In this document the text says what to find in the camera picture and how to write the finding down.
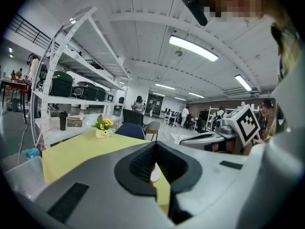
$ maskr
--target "black cup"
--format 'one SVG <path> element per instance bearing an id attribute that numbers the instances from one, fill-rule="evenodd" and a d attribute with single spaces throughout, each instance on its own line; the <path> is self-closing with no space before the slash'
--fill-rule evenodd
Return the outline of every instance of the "black cup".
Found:
<path id="1" fill-rule="evenodd" d="M 60 119 L 60 130 L 64 131 L 66 130 L 66 121 L 67 121 L 67 112 L 66 111 L 62 111 L 59 113 L 59 119 Z"/>

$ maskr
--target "ceiling light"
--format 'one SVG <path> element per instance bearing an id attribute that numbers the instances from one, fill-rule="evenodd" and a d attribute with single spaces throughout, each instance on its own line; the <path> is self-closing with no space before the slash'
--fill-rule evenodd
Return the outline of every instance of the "ceiling light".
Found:
<path id="1" fill-rule="evenodd" d="M 207 58 L 208 60 L 211 60 L 212 62 L 214 62 L 218 59 L 218 56 L 215 53 L 205 49 L 204 47 L 202 47 L 198 44 L 190 42 L 190 41 L 188 41 L 184 38 L 171 35 L 169 42 L 172 45 L 176 45 L 178 47 L 185 48 L 185 49 L 190 50 L 194 53 L 197 53 L 197 54 Z"/>
<path id="2" fill-rule="evenodd" d="M 247 82 L 243 79 L 241 75 L 236 75 L 235 79 L 239 81 L 241 85 L 249 92 L 252 91 L 252 88 L 247 84 Z"/>
<path id="3" fill-rule="evenodd" d="M 179 97 L 175 97 L 175 99 L 186 101 L 185 99 L 182 99 L 182 98 L 179 98 Z"/>
<path id="4" fill-rule="evenodd" d="M 158 94 L 158 93 L 153 93 L 153 94 L 165 97 L 165 95 L 163 95 L 163 94 Z"/>
<path id="5" fill-rule="evenodd" d="M 75 18 L 71 18 L 70 21 L 71 21 L 71 24 L 75 24 L 76 23 Z"/>
<path id="6" fill-rule="evenodd" d="M 175 88 L 173 87 L 170 87 L 170 86 L 163 86 L 163 85 L 160 85 L 160 84 L 155 84 L 156 86 L 161 86 L 161 87 L 165 87 L 165 88 L 168 88 L 168 89 L 172 89 L 172 90 L 175 90 Z"/>
<path id="7" fill-rule="evenodd" d="M 193 93 L 189 93 L 190 95 L 194 95 L 194 96 L 196 96 L 196 97 L 200 97 L 200 98 L 204 98 L 203 96 L 200 96 L 200 95 L 198 95 L 198 94 L 193 94 Z"/>

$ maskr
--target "black storage case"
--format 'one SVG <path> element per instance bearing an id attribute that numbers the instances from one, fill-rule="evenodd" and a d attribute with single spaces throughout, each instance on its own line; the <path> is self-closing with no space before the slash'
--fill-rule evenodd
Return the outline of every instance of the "black storage case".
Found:
<path id="1" fill-rule="evenodd" d="M 72 87 L 72 97 L 84 100 L 95 101 L 97 95 L 97 87 L 89 82 L 78 82 L 78 86 Z"/>
<path id="2" fill-rule="evenodd" d="M 105 100 L 106 91 L 104 88 L 97 87 L 97 95 L 96 100 L 99 102 L 103 102 Z"/>
<path id="3" fill-rule="evenodd" d="M 119 98 L 119 103 L 120 103 L 120 104 L 123 104 L 123 103 L 124 103 L 124 97 L 120 97 L 120 98 Z"/>
<path id="4" fill-rule="evenodd" d="M 73 78 L 61 71 L 54 71 L 49 95 L 58 97 L 70 97 Z"/>

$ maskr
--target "yellow table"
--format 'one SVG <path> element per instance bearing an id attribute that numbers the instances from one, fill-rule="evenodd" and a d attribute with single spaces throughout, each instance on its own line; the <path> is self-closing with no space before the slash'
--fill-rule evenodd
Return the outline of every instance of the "yellow table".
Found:
<path id="1" fill-rule="evenodd" d="M 95 129 L 92 129 L 43 151 L 44 180 L 46 183 L 52 183 L 90 158 L 149 142 L 114 133 L 111 133 L 109 138 L 98 139 Z M 153 185 L 157 188 L 157 203 L 166 211 L 170 185 L 163 174 Z"/>

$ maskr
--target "shelf rack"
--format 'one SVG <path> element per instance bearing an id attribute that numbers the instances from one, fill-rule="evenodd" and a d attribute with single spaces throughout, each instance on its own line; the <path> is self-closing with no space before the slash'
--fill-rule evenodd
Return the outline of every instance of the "shelf rack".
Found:
<path id="1" fill-rule="evenodd" d="M 111 94 L 116 95 L 116 90 L 126 90 L 119 85 L 119 81 L 124 78 L 124 81 L 129 81 L 130 76 L 123 68 L 121 62 L 117 58 L 114 51 L 111 49 L 110 45 L 106 41 L 105 37 L 99 30 L 98 26 L 95 24 L 92 15 L 96 11 L 96 8 L 92 8 L 88 12 L 79 15 L 75 18 L 77 21 L 74 24 L 71 24 L 71 21 L 66 21 L 56 32 L 50 43 L 48 44 L 44 55 L 42 56 L 39 67 L 36 71 L 36 75 L 34 80 L 32 81 L 32 85 L 36 86 L 39 81 L 39 72 L 43 63 L 49 59 L 50 66 L 48 69 L 48 74 L 43 84 L 43 90 L 40 92 L 38 89 L 34 89 L 32 96 L 38 96 L 41 99 L 41 119 L 34 119 L 34 108 L 30 108 L 30 122 L 31 122 L 31 130 L 34 143 L 37 143 L 37 136 L 35 132 L 35 124 L 38 124 L 41 128 L 42 137 L 44 141 L 44 145 L 46 148 L 50 147 L 51 144 L 55 142 L 59 142 L 61 140 L 67 139 L 69 137 L 78 135 L 82 132 L 85 132 L 89 129 L 89 126 L 85 124 L 83 127 L 67 127 L 66 131 L 59 131 L 58 126 L 58 118 L 57 120 L 52 120 L 52 129 L 46 130 L 47 126 L 47 111 L 48 111 L 48 103 L 53 104 L 86 104 L 86 105 L 104 105 L 103 116 L 107 116 L 107 118 L 112 121 L 118 121 L 120 123 L 122 118 L 121 116 L 113 116 L 112 113 L 114 106 L 123 104 L 119 103 L 111 103 L 111 102 L 98 102 L 98 101 L 87 101 L 83 99 L 73 98 L 73 97 L 57 97 L 57 96 L 49 96 L 50 86 L 54 71 L 56 70 L 56 66 L 60 65 L 67 70 L 74 72 L 80 76 L 83 76 L 93 82 L 99 83 L 105 87 L 110 88 Z M 62 32 L 67 32 L 65 38 L 60 42 L 60 46 L 55 47 L 55 40 L 57 36 Z M 81 46 L 92 59 L 102 66 L 104 70 L 95 69 L 92 65 L 90 65 L 85 59 L 83 59 L 75 50 L 70 50 L 68 48 L 69 41 L 73 39 L 79 46 Z M 109 77 L 109 74 L 105 74 L 105 72 L 110 73 L 113 77 L 112 79 Z M 34 106 L 35 97 L 31 98 L 30 105 Z"/>

